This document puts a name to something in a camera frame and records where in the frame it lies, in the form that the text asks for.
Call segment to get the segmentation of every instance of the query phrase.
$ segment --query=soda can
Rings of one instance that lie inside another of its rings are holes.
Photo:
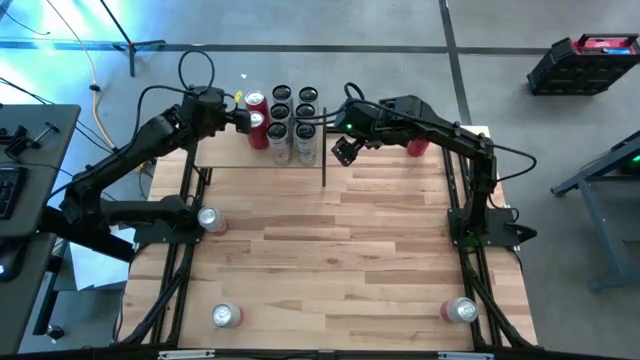
[[[204,206],[198,211],[198,222],[207,232],[222,236],[229,230],[227,220],[216,208]]]
[[[267,104],[267,97],[264,96],[262,91],[249,91],[244,97],[244,102],[247,104],[247,110],[257,111],[264,115],[264,119],[267,121],[267,125],[269,125],[269,105]]]
[[[296,116],[314,116],[316,114],[316,108],[311,104],[300,104],[296,108]],[[314,120],[302,120],[302,122],[310,122]]]
[[[298,97],[300,98],[300,104],[309,104],[313,106],[314,109],[318,108],[318,90],[315,88],[311,86],[302,88]]]
[[[409,141],[409,145],[407,145],[407,154],[414,157],[422,156],[428,146],[429,142],[427,140],[411,140]]]
[[[291,116],[291,108],[285,104],[278,103],[271,107],[271,122],[281,122],[287,127],[289,142],[293,144],[294,120]]]
[[[471,323],[478,318],[478,306],[469,298],[459,297],[443,302],[440,314],[450,323]]]
[[[267,139],[269,139],[276,164],[289,165],[291,162],[291,142],[287,127],[283,123],[274,122],[267,129]]]
[[[250,111],[249,116],[251,118],[251,130],[247,135],[249,145],[256,150],[266,149],[269,146],[269,140],[267,140],[267,122],[264,120],[264,115],[257,111]]]
[[[296,143],[300,165],[311,166],[316,163],[316,127],[309,124],[298,124],[296,127]]]
[[[274,104],[285,104],[289,109],[293,109],[293,92],[287,85],[278,85],[271,92]]]
[[[211,314],[213,325],[219,328],[234,328],[240,326],[244,319],[242,308],[232,303],[218,304]]]

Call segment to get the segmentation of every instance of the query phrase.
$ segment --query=black can lid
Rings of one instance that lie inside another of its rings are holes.
[[[306,87],[300,90],[300,99],[306,102],[315,101],[318,98],[318,90],[312,87]]]
[[[287,85],[278,85],[273,88],[273,98],[276,100],[287,100],[291,97],[291,88]]]
[[[300,124],[296,128],[296,136],[301,139],[313,139],[316,135],[316,128],[309,124]]]
[[[309,104],[300,104],[296,108],[296,116],[313,116],[316,114],[316,109]]]
[[[289,116],[289,107],[285,104],[275,104],[271,107],[271,117],[282,120]]]
[[[287,136],[287,127],[283,123],[272,123],[267,129],[267,135],[272,139],[282,139]]]

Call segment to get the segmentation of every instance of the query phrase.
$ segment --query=red soda can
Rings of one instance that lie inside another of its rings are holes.
[[[247,135],[249,145],[256,150],[266,149],[269,147],[269,140],[267,140],[267,122],[264,120],[264,115],[257,111],[250,111],[251,117],[251,130]]]
[[[409,145],[407,146],[407,154],[411,156],[422,156],[429,147],[429,142],[427,140],[418,139],[409,141]]]
[[[271,118],[269,117],[269,105],[267,104],[267,97],[264,96],[260,90],[251,90],[244,97],[244,102],[247,104],[247,110],[257,111],[264,116],[267,121],[267,126],[271,124]]]

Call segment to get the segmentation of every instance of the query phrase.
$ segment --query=yellow cable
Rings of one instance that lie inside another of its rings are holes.
[[[91,65],[91,77],[93,78],[93,83],[92,84],[93,85],[98,85],[98,80],[97,80],[97,76],[96,76],[96,68],[95,68],[95,66],[93,64],[93,59],[91,59],[91,56],[89,56],[89,52],[87,51],[87,47],[84,46],[84,42],[82,42],[82,40],[80,40],[80,37],[78,36],[78,34],[76,34],[76,32],[71,27],[71,25],[69,25],[67,20],[65,20],[65,18],[62,16],[62,14],[60,14],[58,9],[56,9],[56,7],[53,6],[51,1],[47,0],[47,3],[49,3],[49,6],[51,6],[53,11],[55,11],[56,14],[58,14],[58,17],[60,17],[62,22],[64,22],[64,24],[67,26],[67,28],[69,28],[71,33],[73,33],[73,36],[75,36],[76,40],[78,40],[78,42],[80,43],[80,46],[82,46],[82,51],[84,51],[85,55],[87,55],[87,59],[89,59],[89,64]],[[93,118],[96,121],[96,124],[98,125],[98,128],[100,129],[100,132],[102,133],[102,136],[104,136],[104,138],[107,140],[109,145],[111,145],[111,148],[115,148],[116,147],[115,143],[113,142],[113,140],[111,140],[111,137],[107,133],[107,130],[105,130],[104,125],[102,125],[102,121],[100,121],[100,117],[98,116],[98,101],[97,101],[96,91],[91,90],[91,92],[93,93],[93,100],[92,100]],[[144,169],[144,165],[139,165],[136,168],[137,171],[142,171],[143,169]]]

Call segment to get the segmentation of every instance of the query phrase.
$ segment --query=keyboard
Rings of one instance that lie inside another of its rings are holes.
[[[11,219],[27,176],[24,167],[0,167],[0,219]]]

